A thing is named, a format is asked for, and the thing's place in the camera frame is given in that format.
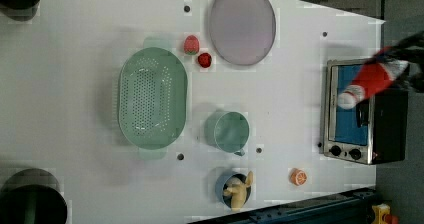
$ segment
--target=round plate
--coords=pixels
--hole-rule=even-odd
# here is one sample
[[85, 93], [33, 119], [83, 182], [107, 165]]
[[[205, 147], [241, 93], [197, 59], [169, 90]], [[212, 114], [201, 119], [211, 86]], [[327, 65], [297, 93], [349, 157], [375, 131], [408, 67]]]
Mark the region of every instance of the round plate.
[[269, 0], [215, 0], [210, 35], [219, 55], [229, 63], [252, 65], [271, 50], [275, 15]]

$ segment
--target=teal mug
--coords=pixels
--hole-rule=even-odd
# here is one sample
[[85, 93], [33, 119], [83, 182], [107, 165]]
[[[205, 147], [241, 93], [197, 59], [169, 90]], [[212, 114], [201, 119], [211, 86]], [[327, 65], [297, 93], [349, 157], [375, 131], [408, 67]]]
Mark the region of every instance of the teal mug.
[[217, 111], [206, 120], [205, 135], [209, 145], [243, 156], [243, 147], [249, 139], [249, 123], [238, 112]]

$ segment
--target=table surface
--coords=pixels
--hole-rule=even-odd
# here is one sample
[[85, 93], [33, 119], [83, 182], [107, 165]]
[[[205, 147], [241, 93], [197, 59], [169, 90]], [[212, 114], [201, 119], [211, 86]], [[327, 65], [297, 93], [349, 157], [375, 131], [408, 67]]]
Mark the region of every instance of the table surface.
[[[102, 224], [230, 214], [213, 192], [229, 169], [255, 174], [243, 211], [373, 186], [374, 166], [324, 157], [316, 145], [327, 60], [373, 54], [382, 22], [270, 0], [275, 44], [262, 62], [240, 67], [212, 47], [207, 19], [213, 1], [42, 0], [32, 21], [0, 16], [0, 183], [27, 167], [50, 171], [68, 203], [68, 223]], [[190, 34], [212, 54], [211, 68], [184, 55]], [[120, 132], [116, 104], [124, 62], [151, 36], [170, 41], [189, 87], [182, 135], [163, 159], [146, 161]], [[219, 108], [247, 117], [252, 132], [245, 156], [205, 144], [203, 123]], [[308, 173], [304, 186], [289, 183], [292, 168]]]

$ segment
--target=gray floor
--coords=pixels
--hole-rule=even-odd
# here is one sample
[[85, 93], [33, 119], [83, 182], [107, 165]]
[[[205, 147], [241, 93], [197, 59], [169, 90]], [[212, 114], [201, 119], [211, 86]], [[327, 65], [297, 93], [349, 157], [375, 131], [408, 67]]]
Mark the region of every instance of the gray floor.
[[[386, 0], [384, 43], [424, 30], [424, 0]], [[376, 189], [402, 224], [424, 222], [424, 94], [409, 97], [406, 159], [377, 166]]]

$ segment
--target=plastic colander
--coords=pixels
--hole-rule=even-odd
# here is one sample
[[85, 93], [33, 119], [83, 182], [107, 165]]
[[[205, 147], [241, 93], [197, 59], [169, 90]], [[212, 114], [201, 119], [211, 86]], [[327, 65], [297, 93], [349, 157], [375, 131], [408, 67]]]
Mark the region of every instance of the plastic colander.
[[171, 52], [143, 49], [120, 77], [119, 126], [134, 145], [157, 150], [174, 142], [186, 121], [187, 74]]

